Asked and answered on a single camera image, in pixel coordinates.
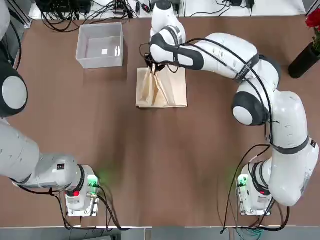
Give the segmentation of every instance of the brown table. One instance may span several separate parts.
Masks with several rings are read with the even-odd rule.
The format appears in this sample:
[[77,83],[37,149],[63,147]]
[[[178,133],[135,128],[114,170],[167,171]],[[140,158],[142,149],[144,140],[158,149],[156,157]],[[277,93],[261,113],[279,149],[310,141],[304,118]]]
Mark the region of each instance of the brown table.
[[[187,38],[215,32],[239,36],[282,66],[280,90],[302,99],[310,135],[320,142],[320,68],[291,79],[287,67],[312,40],[303,16],[214,17],[181,20]],[[123,226],[220,226],[235,168],[253,145],[264,143],[263,127],[242,126],[231,103],[238,85],[210,72],[187,71],[188,108],[139,110],[137,68],[145,66],[139,46],[149,39],[150,19],[123,23],[124,64],[84,70],[76,61],[78,32],[57,33],[41,21],[24,36],[19,69],[29,102],[9,122],[35,140],[42,152],[66,153],[93,167],[113,193]],[[315,169],[289,225],[319,226],[320,167]],[[0,179],[1,227],[63,226],[58,203]],[[275,207],[266,225],[279,225]],[[240,218],[248,225],[255,219]],[[83,220],[104,226],[105,210]],[[229,214],[228,225],[234,226]]]

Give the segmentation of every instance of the black vase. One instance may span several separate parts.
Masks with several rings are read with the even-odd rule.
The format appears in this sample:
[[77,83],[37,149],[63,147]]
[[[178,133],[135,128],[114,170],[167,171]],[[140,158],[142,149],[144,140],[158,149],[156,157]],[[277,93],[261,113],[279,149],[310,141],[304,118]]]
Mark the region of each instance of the black vase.
[[305,74],[319,60],[319,53],[314,49],[313,42],[310,43],[299,56],[290,64],[289,75],[298,79]]

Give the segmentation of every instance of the transparent container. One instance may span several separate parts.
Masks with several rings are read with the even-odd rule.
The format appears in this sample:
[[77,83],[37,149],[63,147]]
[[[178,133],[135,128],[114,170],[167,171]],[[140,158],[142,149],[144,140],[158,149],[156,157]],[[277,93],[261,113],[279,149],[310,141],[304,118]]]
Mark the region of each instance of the transparent container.
[[75,58],[84,69],[121,67],[123,54],[121,22],[80,26]]

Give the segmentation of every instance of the rose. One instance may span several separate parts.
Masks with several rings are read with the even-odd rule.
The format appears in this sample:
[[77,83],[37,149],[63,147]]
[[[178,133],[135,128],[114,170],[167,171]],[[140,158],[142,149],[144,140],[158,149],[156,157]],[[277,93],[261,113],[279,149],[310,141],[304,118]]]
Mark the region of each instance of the rose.
[[320,8],[314,10],[306,19],[306,25],[309,28],[318,27],[320,30]]

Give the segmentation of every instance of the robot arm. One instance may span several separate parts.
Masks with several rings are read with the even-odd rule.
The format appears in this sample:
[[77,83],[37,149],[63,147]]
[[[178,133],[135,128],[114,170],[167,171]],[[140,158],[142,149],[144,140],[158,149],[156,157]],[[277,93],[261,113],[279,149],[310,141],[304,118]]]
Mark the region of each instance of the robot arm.
[[[255,75],[234,54],[240,56],[260,77]],[[271,196],[280,204],[293,206],[301,198],[318,162],[319,146],[309,138],[307,117],[301,99],[290,91],[278,91],[281,69],[276,62],[258,54],[251,43],[229,34],[213,33],[196,44],[186,43],[183,25],[166,1],[156,3],[152,16],[149,59],[158,65],[175,65],[190,70],[209,71],[240,82],[234,96],[232,112],[241,124],[259,126],[269,120],[269,98],[272,111],[272,158],[253,169],[242,170],[246,185],[241,189],[245,214],[264,214]],[[249,174],[256,175],[261,191]]]
[[[9,24],[9,10],[5,1],[0,0],[0,41]],[[17,186],[65,191],[69,213],[91,216],[98,201],[94,198],[98,178],[93,170],[77,164],[70,155],[41,154],[34,141],[9,125],[5,118],[25,109],[28,90],[1,48],[0,73],[0,176],[10,178]]]

